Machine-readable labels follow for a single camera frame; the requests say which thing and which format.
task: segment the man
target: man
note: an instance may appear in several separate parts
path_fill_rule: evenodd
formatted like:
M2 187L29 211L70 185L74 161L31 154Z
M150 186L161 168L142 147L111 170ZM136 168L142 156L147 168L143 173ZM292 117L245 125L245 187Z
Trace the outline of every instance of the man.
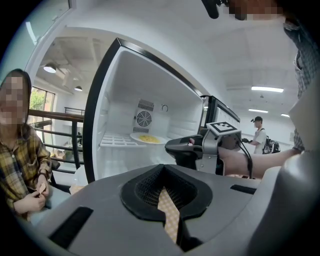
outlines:
M257 130L250 144L255 146L254 154L262 155L267 140L266 130L262 128L262 117L257 116L252 122Z
M255 17L259 15L270 15L271 13L285 16L284 32L295 43L298 53L294 60L296 78L298 82L298 99L307 90L311 81L315 78L317 71L320 70L320 52L318 45L314 39L295 19L290 11L283 9L279 4L284 1L280 0L230 0L230 4L234 5L237 10L253 14ZM300 139L297 130L294 132L294 147L286 151L274 154L252 155L252 174L256 178L262 178L265 171L271 167L282 166L284 162L304 151L304 145ZM219 155L224 162L225 174L231 175L248 175L247 159L244 154L234 152L225 148L219 148Z

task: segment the black cap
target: black cap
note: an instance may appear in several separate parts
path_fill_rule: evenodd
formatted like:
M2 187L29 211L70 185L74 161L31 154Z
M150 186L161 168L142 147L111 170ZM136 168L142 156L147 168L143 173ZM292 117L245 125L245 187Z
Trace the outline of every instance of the black cap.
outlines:
M251 120L251 122L255 122L255 121L261 121L262 122L262 117L261 116L257 116L255 119Z

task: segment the white t-shirt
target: white t-shirt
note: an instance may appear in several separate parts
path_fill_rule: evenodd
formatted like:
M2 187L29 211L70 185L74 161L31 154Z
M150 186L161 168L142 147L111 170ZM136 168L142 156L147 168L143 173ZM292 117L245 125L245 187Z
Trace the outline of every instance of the white t-shirt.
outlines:
M267 134L266 130L257 130L254 134L253 141L259 142L260 144L255 146L254 154L262 155L263 149L266 145Z

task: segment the green tree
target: green tree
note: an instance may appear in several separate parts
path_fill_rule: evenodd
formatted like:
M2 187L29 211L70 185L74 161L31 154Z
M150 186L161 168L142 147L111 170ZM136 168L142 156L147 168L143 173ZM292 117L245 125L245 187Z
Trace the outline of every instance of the green tree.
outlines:
M38 93L37 90L33 90L30 97L30 109L42 110L44 103L45 95L43 93Z

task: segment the black cable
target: black cable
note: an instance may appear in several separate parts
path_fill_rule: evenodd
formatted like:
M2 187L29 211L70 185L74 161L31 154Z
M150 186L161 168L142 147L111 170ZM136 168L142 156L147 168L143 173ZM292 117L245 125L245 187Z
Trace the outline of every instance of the black cable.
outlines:
M239 142L238 142L239 148L242 149L242 151L245 153L245 156L247 157L247 161L248 161L247 168L249 171L249 179L252 179L253 162L252 162L251 155L250 155L249 151L247 150L246 146L244 145L244 143L239 138L239 136L237 134L236 134L236 136L239 139L239 141L241 142L241 144L243 145L244 149L246 150L246 152L245 152L245 150L239 145Z

